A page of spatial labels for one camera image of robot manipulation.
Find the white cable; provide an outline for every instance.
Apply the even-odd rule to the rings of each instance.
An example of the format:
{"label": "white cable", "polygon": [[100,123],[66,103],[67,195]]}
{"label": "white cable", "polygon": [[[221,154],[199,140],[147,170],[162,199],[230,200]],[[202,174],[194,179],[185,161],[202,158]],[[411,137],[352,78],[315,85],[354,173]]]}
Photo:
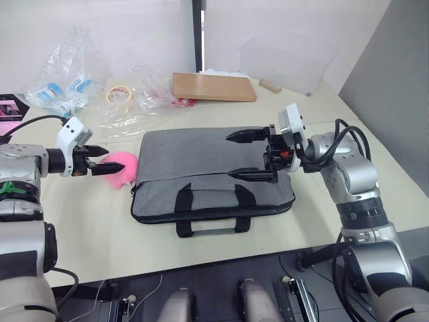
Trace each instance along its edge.
{"label": "white cable", "polygon": [[94,312],[95,307],[97,306],[97,299],[99,298],[100,289],[101,289],[101,287],[103,286],[103,284],[105,283],[105,281],[106,281],[106,280],[104,280],[104,281],[102,281],[102,282],[101,282],[101,284],[100,284],[100,286],[99,286],[99,289],[97,290],[97,294],[95,295],[95,300],[94,300],[94,306],[93,306],[93,309],[92,309],[91,311],[88,311],[88,312],[86,312],[86,313],[83,313],[82,315],[79,315],[78,317],[75,317],[75,318],[73,318],[73,319],[69,320],[69,322],[73,322],[73,321],[75,321],[75,320],[80,319],[81,317],[84,317],[84,316],[86,316],[86,315],[91,314],[92,312]]}
{"label": "white cable", "polygon": [[134,314],[135,314],[135,312],[137,312],[137,309],[138,309],[138,307],[140,306],[140,304],[142,304],[148,297],[150,297],[154,292],[156,292],[160,287],[161,287],[161,284],[162,284],[162,275],[161,275],[161,278],[160,278],[160,282],[158,283],[158,286],[153,290],[153,291],[151,291],[148,295],[146,295],[145,297],[143,297],[139,302],[138,302],[138,304],[135,306],[135,308],[134,308],[134,311],[133,311],[133,313],[129,316],[129,319],[128,319],[128,322],[130,322],[131,321],[131,319],[133,318],[133,316],[134,316]]}

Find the gray laptop bag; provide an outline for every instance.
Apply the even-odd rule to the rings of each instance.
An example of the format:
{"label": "gray laptop bag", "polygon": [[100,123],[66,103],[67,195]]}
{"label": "gray laptop bag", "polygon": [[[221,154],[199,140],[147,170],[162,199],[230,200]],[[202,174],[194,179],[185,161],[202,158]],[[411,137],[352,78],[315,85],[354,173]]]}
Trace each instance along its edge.
{"label": "gray laptop bag", "polygon": [[225,139],[238,129],[147,132],[141,143],[132,216],[141,223],[175,222],[177,234],[190,237],[195,233],[191,221],[236,218],[230,230],[241,233],[249,230],[253,216],[289,210],[295,195],[284,170],[278,172],[277,183],[248,182],[226,174],[238,168],[264,169],[267,142],[238,144]]}

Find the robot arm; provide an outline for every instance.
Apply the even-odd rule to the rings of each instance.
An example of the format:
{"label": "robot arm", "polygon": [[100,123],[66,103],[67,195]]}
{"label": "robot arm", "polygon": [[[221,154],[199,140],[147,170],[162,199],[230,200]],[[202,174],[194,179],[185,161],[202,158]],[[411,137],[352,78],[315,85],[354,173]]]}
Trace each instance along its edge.
{"label": "robot arm", "polygon": [[[356,132],[360,129],[350,127],[344,133],[336,129],[307,140],[295,104],[279,113],[279,123],[280,135],[275,134],[271,125],[271,131],[265,130],[264,136],[252,133],[251,137],[247,130],[242,130],[232,133],[227,140],[241,143],[267,139],[264,160],[271,162],[265,162],[265,171],[255,170],[251,174],[261,176],[264,172],[273,172],[265,176],[266,181],[274,181],[278,170],[295,171],[297,164],[305,172],[320,172],[343,225],[341,233],[348,246],[343,256],[349,280],[369,293],[377,320],[427,321],[429,293],[411,287],[410,265],[395,227],[383,209],[377,170],[369,158],[362,155],[357,141],[346,135],[350,129]],[[369,147],[366,138],[364,144]],[[269,151],[280,152],[267,155]]]}
{"label": "robot arm", "polygon": [[95,164],[108,153],[86,146],[92,132],[73,117],[60,130],[56,149],[0,146],[0,321],[55,321],[54,295],[44,278],[57,260],[54,226],[44,222],[40,178],[116,173],[124,165]]}

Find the white table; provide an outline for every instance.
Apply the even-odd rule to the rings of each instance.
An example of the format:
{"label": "white table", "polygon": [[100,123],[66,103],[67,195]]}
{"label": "white table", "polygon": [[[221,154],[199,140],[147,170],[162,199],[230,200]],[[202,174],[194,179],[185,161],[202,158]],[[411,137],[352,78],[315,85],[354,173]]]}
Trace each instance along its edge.
{"label": "white table", "polygon": [[[257,102],[199,102],[193,110],[156,129],[179,127],[229,127],[268,125],[278,127],[277,112],[297,103],[306,122],[308,137],[334,129],[343,118],[367,135],[373,162],[379,170],[381,197],[398,231],[429,226],[428,199],[383,145],[357,119],[326,83],[311,97],[286,90],[273,94],[253,81]],[[25,119],[41,113],[32,111]],[[58,120],[43,120],[23,128],[14,143],[42,144],[53,148]],[[110,152],[139,154],[141,136],[120,142],[93,138]],[[62,178],[56,174],[42,180],[45,220],[53,223],[58,241],[58,267],[77,273],[81,282],[117,278],[219,260],[229,260],[330,244],[341,227],[320,174],[293,173],[296,202],[281,215],[253,218],[247,233],[204,235],[180,239],[174,224],[144,225],[130,215],[129,188],[111,188],[102,178]],[[232,227],[234,220],[200,222],[194,229]],[[71,284],[69,277],[47,274],[51,286]]]}

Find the black handle strap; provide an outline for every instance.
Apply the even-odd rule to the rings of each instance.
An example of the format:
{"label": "black handle strap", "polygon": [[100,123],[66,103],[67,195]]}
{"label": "black handle strap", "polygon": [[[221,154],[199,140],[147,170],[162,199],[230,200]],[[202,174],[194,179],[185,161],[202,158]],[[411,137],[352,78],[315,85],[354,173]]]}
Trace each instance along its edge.
{"label": "black handle strap", "polygon": [[[255,196],[251,191],[246,189],[240,184],[235,185],[235,196],[239,202],[240,208],[254,207],[256,206]],[[191,184],[187,184],[177,193],[176,204],[174,206],[174,212],[189,212],[192,210],[192,202],[194,195],[192,194]],[[222,229],[207,229],[193,231],[191,227],[191,220],[177,221],[176,222],[176,233],[179,237],[192,237],[193,235],[213,235],[221,233],[245,233],[249,231],[251,224],[250,217],[238,217],[234,228],[222,228]]]}

